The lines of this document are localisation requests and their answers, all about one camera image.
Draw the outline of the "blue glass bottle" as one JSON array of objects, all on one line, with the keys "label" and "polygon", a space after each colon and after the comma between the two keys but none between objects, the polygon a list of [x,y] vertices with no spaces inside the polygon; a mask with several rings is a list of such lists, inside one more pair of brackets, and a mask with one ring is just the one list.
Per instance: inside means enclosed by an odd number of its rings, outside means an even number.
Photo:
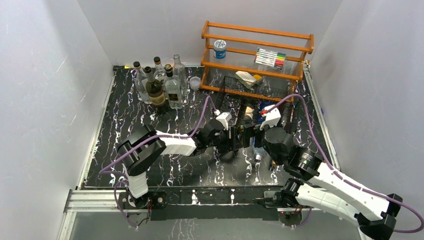
[{"label": "blue glass bottle", "polygon": [[[265,109],[265,107],[268,107],[272,105],[273,102],[271,101],[261,101],[258,107],[258,114],[256,118],[256,124],[261,124],[265,119],[261,116],[261,112]],[[256,163],[261,162],[266,156],[267,152],[262,147],[261,138],[257,135],[255,136],[252,141],[252,149],[253,149],[253,155],[254,155],[254,161]]]}]

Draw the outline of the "square clear whisky bottle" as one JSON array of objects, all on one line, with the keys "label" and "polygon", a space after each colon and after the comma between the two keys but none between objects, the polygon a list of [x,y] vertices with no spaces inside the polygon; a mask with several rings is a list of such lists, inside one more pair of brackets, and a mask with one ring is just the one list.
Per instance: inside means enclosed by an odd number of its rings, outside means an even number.
[{"label": "square clear whisky bottle", "polygon": [[170,64],[164,66],[167,80],[164,82],[168,102],[171,109],[179,110],[183,108],[182,93],[179,80],[173,74],[173,67]]}]

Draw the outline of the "tall clear glass bottle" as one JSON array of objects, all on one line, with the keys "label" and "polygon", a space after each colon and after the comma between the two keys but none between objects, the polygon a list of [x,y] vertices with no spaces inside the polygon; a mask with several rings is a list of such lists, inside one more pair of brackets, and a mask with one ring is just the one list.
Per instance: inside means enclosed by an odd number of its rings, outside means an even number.
[{"label": "tall clear glass bottle", "polygon": [[173,62],[173,74],[179,79],[182,101],[185,102],[186,97],[188,95],[188,84],[185,65],[181,62],[179,54],[175,54],[173,56]]}]

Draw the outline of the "green wine bottle silver capsule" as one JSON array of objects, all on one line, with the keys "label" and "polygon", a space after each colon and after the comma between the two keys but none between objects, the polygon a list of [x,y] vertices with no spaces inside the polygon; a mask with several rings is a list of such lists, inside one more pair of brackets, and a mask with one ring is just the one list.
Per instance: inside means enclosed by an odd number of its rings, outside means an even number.
[{"label": "green wine bottle silver capsule", "polygon": [[151,67],[146,66],[143,68],[143,71],[147,77],[145,88],[151,104],[156,108],[157,113],[162,115],[168,110],[163,86],[159,80],[154,78]]}]

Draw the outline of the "round clear liquor bottle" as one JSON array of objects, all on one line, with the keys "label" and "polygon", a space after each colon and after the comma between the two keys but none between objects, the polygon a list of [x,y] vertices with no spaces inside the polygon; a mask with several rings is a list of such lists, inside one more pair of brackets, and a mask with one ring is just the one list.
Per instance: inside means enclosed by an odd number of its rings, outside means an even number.
[{"label": "round clear liquor bottle", "polygon": [[161,59],[159,56],[155,56],[153,58],[154,64],[155,64],[155,72],[153,77],[160,81],[162,84],[165,82],[166,78],[167,78],[167,74],[166,71],[162,65]]}]

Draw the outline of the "small clear bottle dark cap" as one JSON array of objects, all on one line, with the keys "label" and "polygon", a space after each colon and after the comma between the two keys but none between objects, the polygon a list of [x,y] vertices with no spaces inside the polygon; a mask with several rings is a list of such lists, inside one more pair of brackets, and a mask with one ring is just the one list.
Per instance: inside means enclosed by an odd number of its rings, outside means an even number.
[{"label": "small clear bottle dark cap", "polygon": [[143,81],[147,81],[147,76],[145,75],[145,73],[143,72],[142,68],[141,68],[141,64],[139,61],[134,61],[133,62],[133,66],[135,69],[135,87],[137,89],[137,92],[142,100],[143,103],[150,105],[152,102],[150,100],[150,97],[148,95],[148,92],[145,88],[145,84]]}]

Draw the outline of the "dark green wine bottle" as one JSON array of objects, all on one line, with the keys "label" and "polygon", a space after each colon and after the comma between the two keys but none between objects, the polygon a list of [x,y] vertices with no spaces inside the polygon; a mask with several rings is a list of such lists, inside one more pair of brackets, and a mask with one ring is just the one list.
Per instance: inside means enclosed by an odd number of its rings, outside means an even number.
[{"label": "dark green wine bottle", "polygon": [[254,120],[254,106],[250,103],[244,105],[241,108],[241,117],[239,124],[240,125],[253,125],[255,123]]}]

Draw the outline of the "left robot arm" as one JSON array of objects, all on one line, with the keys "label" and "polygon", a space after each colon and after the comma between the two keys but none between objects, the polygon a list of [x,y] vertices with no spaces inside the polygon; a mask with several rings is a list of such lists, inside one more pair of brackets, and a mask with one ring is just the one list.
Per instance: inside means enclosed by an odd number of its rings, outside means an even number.
[{"label": "left robot arm", "polygon": [[122,202],[131,207],[145,208],[151,199],[147,184],[147,170],[163,155],[193,157],[214,147],[221,155],[243,147],[234,126],[226,126],[212,119],[188,133],[170,134],[155,130],[148,124],[131,134],[118,148],[127,176],[127,193]]}]

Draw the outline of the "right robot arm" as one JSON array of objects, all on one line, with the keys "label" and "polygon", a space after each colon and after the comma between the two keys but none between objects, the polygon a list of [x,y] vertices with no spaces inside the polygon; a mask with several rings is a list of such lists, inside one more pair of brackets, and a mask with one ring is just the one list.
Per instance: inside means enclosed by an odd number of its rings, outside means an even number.
[{"label": "right robot arm", "polygon": [[319,153],[297,145],[282,127],[246,125],[240,140],[246,146],[251,138],[291,176],[281,191],[265,191],[262,205],[318,208],[351,222],[373,240],[390,239],[403,201],[400,196],[371,194],[367,187],[328,166]]}]

